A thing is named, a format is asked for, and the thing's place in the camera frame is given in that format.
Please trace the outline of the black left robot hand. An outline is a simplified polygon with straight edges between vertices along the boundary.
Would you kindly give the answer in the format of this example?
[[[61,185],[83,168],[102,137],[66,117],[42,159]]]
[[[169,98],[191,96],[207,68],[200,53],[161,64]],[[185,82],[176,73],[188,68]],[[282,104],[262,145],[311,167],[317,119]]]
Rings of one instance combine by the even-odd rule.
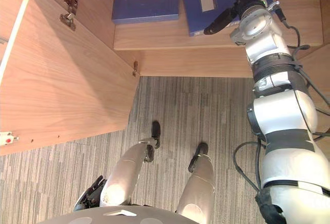
[[[73,211],[80,211],[100,206],[101,192],[106,179],[100,175],[93,184],[87,188],[76,201]]]

